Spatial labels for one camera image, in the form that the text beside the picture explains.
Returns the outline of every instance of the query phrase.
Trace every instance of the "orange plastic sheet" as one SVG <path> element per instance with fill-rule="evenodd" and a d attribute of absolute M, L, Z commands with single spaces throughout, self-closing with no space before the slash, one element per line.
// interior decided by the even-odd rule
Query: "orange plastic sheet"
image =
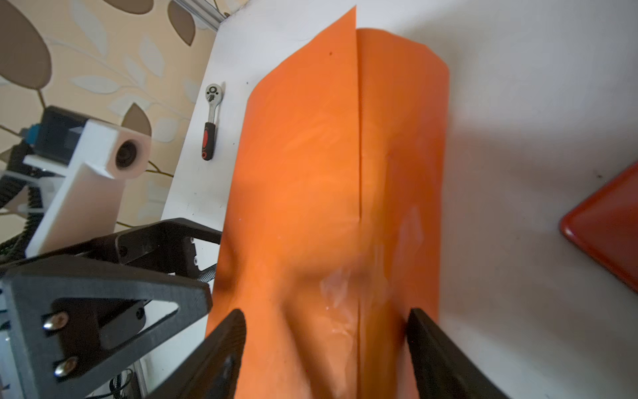
<path fill-rule="evenodd" d="M 207 326 L 246 316 L 236 398 L 416 397 L 403 329 L 438 315 L 448 92 L 354 9 L 257 85 Z"/>

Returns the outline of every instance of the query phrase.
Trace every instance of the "wrench handle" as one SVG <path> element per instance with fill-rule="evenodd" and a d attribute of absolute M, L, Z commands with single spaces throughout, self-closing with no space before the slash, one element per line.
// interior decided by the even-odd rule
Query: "wrench handle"
<path fill-rule="evenodd" d="M 202 141 L 202 158 L 205 161 L 212 159 L 215 153 L 215 142 L 217 141 L 217 129 L 213 122 L 204 124 L 204 140 Z"/>

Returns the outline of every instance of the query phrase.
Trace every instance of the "black bracket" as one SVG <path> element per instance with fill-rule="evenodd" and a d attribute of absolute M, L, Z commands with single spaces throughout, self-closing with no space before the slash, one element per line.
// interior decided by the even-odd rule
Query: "black bracket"
<path fill-rule="evenodd" d="M 11 348 L 28 398 L 84 397 L 151 349 L 208 314 L 209 286 L 190 278 L 58 255 L 8 271 L 3 279 L 11 322 Z M 177 303 L 176 311 L 118 346 L 105 349 L 86 301 L 158 299 Z M 68 323 L 53 333 L 43 321 L 57 312 Z M 75 358 L 72 371 L 55 374 L 61 362 Z"/>
<path fill-rule="evenodd" d="M 91 246 L 110 262 L 197 279 L 206 270 L 195 264 L 193 239 L 220 244 L 221 232 L 178 218 L 96 238 Z"/>
<path fill-rule="evenodd" d="M 246 319 L 235 309 L 148 399 L 232 399 L 246 343 Z"/>
<path fill-rule="evenodd" d="M 423 310 L 410 310 L 406 337 L 420 399 L 507 399 Z"/>

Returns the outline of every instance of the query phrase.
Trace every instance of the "red object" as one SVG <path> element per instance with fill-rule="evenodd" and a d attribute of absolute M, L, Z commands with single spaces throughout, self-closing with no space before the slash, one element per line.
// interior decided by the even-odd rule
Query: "red object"
<path fill-rule="evenodd" d="M 560 229 L 638 292 L 638 163 L 565 215 Z"/>
<path fill-rule="evenodd" d="M 206 122 L 204 124 L 204 139 L 202 141 L 202 158 L 205 161 L 212 159 L 215 153 L 216 130 L 215 124 Z"/>

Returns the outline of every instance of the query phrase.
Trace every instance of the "black plastic part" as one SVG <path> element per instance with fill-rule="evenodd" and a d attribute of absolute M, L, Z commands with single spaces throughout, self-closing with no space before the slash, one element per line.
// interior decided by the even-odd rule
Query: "black plastic part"
<path fill-rule="evenodd" d="M 191 278 L 169 276 L 71 255 L 36 260 L 8 270 L 3 278 L 11 322 L 11 348 L 25 397 L 82 398 L 126 365 L 208 314 L 209 286 Z M 87 317 L 88 303 L 105 299 L 158 299 L 179 309 L 112 349 L 100 343 L 97 323 Z M 43 319 L 65 310 L 69 322 L 53 333 Z M 78 365 L 58 379 L 56 364 L 71 356 Z"/>
<path fill-rule="evenodd" d="M 217 143 L 217 128 L 212 122 L 204 124 L 204 139 L 202 141 L 202 158 L 205 161 L 212 159 L 215 155 L 215 143 Z"/>
<path fill-rule="evenodd" d="M 202 271 L 195 265 L 193 238 L 220 244 L 221 232 L 176 218 L 97 238 L 90 245 L 110 262 L 197 279 Z"/>
<path fill-rule="evenodd" d="M 200 275 L 197 276 L 197 280 L 207 283 L 211 281 L 213 278 L 215 278 L 216 274 L 217 274 L 217 264 L 215 263 L 211 267 L 207 267 L 204 270 L 202 270 Z"/>
<path fill-rule="evenodd" d="M 423 310 L 410 311 L 406 335 L 420 399 L 507 399 Z"/>
<path fill-rule="evenodd" d="M 120 343 L 131 338 L 131 335 L 137 334 L 146 323 L 146 312 L 144 311 L 145 301 L 109 301 L 104 302 L 103 299 L 97 299 L 93 302 L 83 301 L 82 305 L 87 303 L 94 305 L 95 314 L 93 319 L 98 323 L 100 329 L 100 345 L 104 349 L 112 349 Z M 117 308 L 110 309 L 109 305 L 117 305 Z"/>
<path fill-rule="evenodd" d="M 142 399 L 142 389 L 140 387 L 140 379 L 136 372 L 131 374 L 131 383 L 122 389 L 122 394 L 126 399 Z"/>
<path fill-rule="evenodd" d="M 30 176 L 33 172 L 33 168 L 24 165 L 24 157 L 33 154 L 31 146 L 26 141 L 21 141 L 11 149 L 11 155 L 9 155 L 9 162 L 6 165 L 6 170 Z M 0 177 L 0 208 L 5 207 L 9 201 L 11 201 L 16 195 L 18 195 L 22 189 L 27 185 L 27 182 L 20 179 L 15 179 L 9 176 Z"/>
<path fill-rule="evenodd" d="M 3 329 L 3 326 L 9 323 L 9 314 L 6 310 L 0 310 L 0 330 Z"/>
<path fill-rule="evenodd" d="M 148 399 L 232 399 L 245 344 L 246 319 L 235 309 Z"/>
<path fill-rule="evenodd" d="M 68 165 L 84 125 L 90 118 L 52 105 L 45 108 L 33 151 L 44 158 Z"/>

